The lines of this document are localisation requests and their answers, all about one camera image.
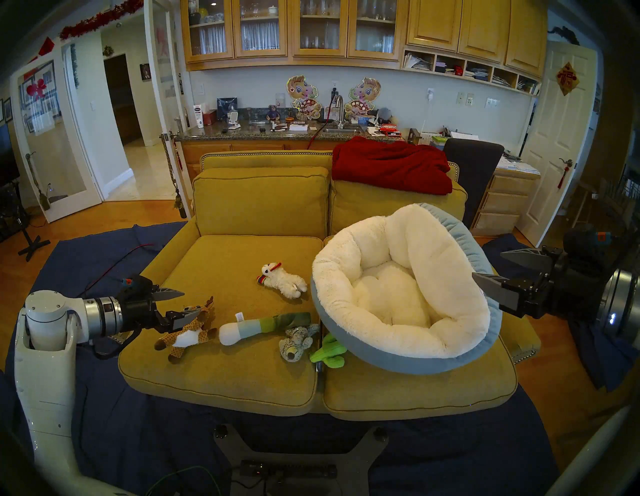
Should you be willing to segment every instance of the granite countertop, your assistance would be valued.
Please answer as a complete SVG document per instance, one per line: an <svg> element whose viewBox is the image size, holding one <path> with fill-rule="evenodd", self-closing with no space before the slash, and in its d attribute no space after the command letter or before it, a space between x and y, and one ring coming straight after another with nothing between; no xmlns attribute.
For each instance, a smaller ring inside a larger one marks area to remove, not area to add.
<svg viewBox="0 0 640 496"><path fill-rule="evenodd" d="M178 133L176 141L228 141L228 140L292 140L292 141L308 141L316 133L310 129L305 131L271 131L271 124L249 124L247 120L239 120L240 128L229 130L226 133L222 133L222 128L227 126L226 122L218 121L212 125L206 125L203 128L190 127L184 132ZM317 127L320 129L323 123L316 121L310 121L309 127ZM260 132L260 128L263 127L267 131ZM398 138L390 138L388 136L371 136L366 131L358 131L356 134L340 133L340 132L324 132L321 131L316 136L316 141L348 141L353 136L364 136L374 141L382 141L385 143L393 143L398 141Z"/></svg>

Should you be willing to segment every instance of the television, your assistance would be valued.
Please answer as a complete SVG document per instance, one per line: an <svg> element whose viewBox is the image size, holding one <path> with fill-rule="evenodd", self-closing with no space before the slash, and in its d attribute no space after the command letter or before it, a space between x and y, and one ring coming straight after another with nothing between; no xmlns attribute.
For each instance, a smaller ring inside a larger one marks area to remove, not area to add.
<svg viewBox="0 0 640 496"><path fill-rule="evenodd" d="M0 126L0 188L20 177L9 139L9 126Z"/></svg>

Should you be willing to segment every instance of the couch back cushion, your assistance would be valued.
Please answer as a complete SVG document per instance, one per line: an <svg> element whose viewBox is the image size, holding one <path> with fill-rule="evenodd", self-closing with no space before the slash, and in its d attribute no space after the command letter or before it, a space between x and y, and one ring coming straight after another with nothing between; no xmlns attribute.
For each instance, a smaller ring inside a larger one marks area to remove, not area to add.
<svg viewBox="0 0 640 496"><path fill-rule="evenodd" d="M217 152L200 158L202 170L221 167L324 167L331 171L331 150L257 150Z"/></svg>
<svg viewBox="0 0 640 496"><path fill-rule="evenodd" d="M448 195L427 195L413 191L378 188L359 182L332 180L329 194L329 234L375 215L391 215L400 207L428 203L457 219L465 213L467 192L451 179L453 191Z"/></svg>
<svg viewBox="0 0 640 496"><path fill-rule="evenodd" d="M324 167L211 168L193 182L202 236L326 236Z"/></svg>

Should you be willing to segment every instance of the yellow couch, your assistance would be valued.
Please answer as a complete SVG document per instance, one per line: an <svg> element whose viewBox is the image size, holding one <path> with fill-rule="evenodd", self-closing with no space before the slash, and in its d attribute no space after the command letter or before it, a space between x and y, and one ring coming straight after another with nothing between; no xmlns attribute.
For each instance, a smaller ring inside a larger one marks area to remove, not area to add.
<svg viewBox="0 0 640 496"><path fill-rule="evenodd" d="M286 312L317 312L308 293L289 301L259 286L268 262L306 281L323 241L373 215L389 215L416 202L462 218L467 199L455 182L450 195L435 196L331 180L332 153L325 151L223 152L202 158L194 181L196 215L163 248L143 275L185 296L158 303L159 310L215 298L214 326ZM497 406L515 391L514 363L533 355L540 340L526 319L505 314L500 339L478 360L432 376L377 369L354 355L345 366L317 372L307 357L285 362L282 336L265 334L222 346L218 339L189 348L171 364L168 350L154 350L155 330L122 351L120 372L146 394L268 415L324 412L347 420L410 419Z"/></svg>

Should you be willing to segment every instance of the red garland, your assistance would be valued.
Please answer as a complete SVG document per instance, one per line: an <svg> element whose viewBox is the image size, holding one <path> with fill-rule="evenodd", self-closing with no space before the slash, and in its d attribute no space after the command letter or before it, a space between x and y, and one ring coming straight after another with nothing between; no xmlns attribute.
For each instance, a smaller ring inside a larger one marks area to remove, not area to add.
<svg viewBox="0 0 640 496"><path fill-rule="evenodd" d="M106 26L110 22L123 17L125 14L133 14L135 11L141 9L144 4L144 0L125 0L111 10L99 12L91 19L81 20L75 26L65 26L60 33L60 39L75 38L89 31L100 29L102 26Z"/></svg>

